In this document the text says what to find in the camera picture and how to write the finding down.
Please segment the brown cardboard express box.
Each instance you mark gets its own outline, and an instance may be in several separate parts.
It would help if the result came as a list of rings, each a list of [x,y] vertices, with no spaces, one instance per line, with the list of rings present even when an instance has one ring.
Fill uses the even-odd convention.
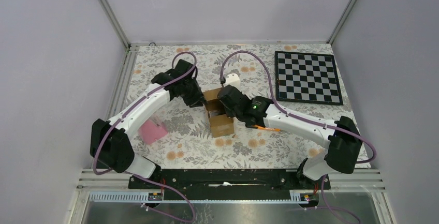
[[[204,108],[214,138],[235,133],[234,119],[227,116],[225,107],[217,97],[220,90],[221,88],[217,88],[203,92],[207,101]]]

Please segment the orange black utility knife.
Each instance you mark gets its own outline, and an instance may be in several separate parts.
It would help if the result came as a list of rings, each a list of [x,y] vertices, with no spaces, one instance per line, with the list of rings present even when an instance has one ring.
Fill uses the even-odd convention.
[[[249,128],[258,129],[258,130],[266,130],[266,131],[275,131],[275,132],[281,131],[278,128],[262,127],[262,126],[258,126],[258,125],[253,125],[253,126],[250,126]]]

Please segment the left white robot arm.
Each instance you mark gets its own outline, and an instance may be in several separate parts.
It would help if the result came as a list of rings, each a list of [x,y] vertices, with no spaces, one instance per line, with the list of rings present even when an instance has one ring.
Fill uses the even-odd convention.
[[[108,120],[92,124],[90,155],[93,166],[100,162],[117,173],[136,174],[147,188],[160,183],[158,166],[134,152],[131,139],[140,127],[161,107],[175,98],[182,98],[190,107],[202,107],[207,101],[196,81],[196,65],[179,60],[174,68],[160,72],[145,92],[127,108]]]

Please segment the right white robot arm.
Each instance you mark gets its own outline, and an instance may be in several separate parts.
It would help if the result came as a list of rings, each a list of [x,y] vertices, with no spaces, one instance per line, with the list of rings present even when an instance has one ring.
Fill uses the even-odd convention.
[[[342,116],[337,121],[316,118],[288,109],[269,98],[256,96],[250,99],[231,85],[221,88],[217,98],[227,116],[235,117],[246,127],[279,129],[325,149],[300,164],[297,182],[302,188],[311,188],[329,173],[353,173],[363,143],[351,118]]]

